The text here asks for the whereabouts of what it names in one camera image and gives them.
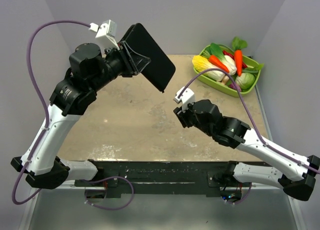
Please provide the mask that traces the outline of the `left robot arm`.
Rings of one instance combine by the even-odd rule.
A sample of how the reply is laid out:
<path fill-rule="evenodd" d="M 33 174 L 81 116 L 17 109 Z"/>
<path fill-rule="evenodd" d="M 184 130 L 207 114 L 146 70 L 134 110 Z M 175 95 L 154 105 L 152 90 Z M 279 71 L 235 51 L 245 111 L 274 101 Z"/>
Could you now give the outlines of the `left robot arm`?
<path fill-rule="evenodd" d="M 50 99 L 44 125 L 30 149 L 14 157 L 11 165 L 26 174 L 33 188 L 55 189 L 69 180 L 84 180 L 99 186 L 104 180 L 102 169 L 93 161 L 71 161 L 57 156 L 66 136 L 97 99 L 97 92 L 118 76 L 133 77 L 151 62 L 134 51 L 125 41 L 117 44 L 106 56 L 97 44 L 79 45 L 69 56 L 70 68 Z"/>

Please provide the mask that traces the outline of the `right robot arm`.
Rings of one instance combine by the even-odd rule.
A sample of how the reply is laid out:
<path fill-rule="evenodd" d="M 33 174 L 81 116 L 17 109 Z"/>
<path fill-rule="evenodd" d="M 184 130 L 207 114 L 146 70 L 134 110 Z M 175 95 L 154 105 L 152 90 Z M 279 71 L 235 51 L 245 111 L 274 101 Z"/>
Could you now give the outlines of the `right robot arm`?
<path fill-rule="evenodd" d="M 260 183 L 283 190 L 288 196 L 308 201 L 316 185 L 316 171 L 320 159 L 315 155 L 303 156 L 291 152 L 262 137 L 248 124 L 234 117 L 223 116 L 208 99 L 182 100 L 174 114 L 184 128 L 195 127 L 218 144 L 253 155 L 267 166 L 233 163 L 223 173 L 223 182 L 230 187 L 240 183 Z"/>

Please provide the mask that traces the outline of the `black tool case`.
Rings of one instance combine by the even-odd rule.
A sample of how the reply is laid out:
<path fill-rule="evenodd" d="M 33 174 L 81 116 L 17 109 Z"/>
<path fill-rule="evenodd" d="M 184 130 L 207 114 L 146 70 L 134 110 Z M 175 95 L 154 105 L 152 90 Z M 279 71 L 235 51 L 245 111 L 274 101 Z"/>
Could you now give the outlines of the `black tool case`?
<path fill-rule="evenodd" d="M 146 28 L 141 23 L 131 25 L 121 41 L 126 41 L 135 52 L 151 59 L 142 75 L 163 93 L 175 74 L 176 67 Z"/>

